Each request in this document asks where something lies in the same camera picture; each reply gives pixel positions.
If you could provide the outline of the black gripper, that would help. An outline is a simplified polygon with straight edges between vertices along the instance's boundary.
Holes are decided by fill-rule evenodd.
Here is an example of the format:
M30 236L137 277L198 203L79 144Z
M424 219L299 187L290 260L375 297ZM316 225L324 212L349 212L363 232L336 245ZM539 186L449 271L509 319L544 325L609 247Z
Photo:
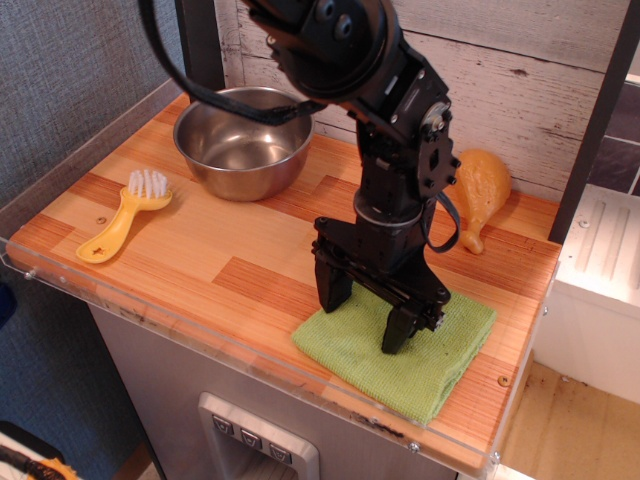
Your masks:
M397 354L416 330L434 331L444 320L449 291L424 259L435 207L434 199L427 201L405 224L376 224L362 216L354 224L328 217L314 222L315 278L322 309L331 313L348 300L353 282L395 306L383 335L385 354Z

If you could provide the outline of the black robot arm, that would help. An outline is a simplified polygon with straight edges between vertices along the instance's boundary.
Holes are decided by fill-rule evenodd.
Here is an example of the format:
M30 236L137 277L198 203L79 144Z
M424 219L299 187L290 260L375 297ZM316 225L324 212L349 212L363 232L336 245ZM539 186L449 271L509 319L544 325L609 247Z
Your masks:
M356 219L316 220L317 290L326 312L354 284L387 302L382 349L395 354L418 331L441 325L451 297L424 257L436 209L458 217L446 195L460 166L447 86L406 42L388 1L252 1L249 14L289 82L356 122Z

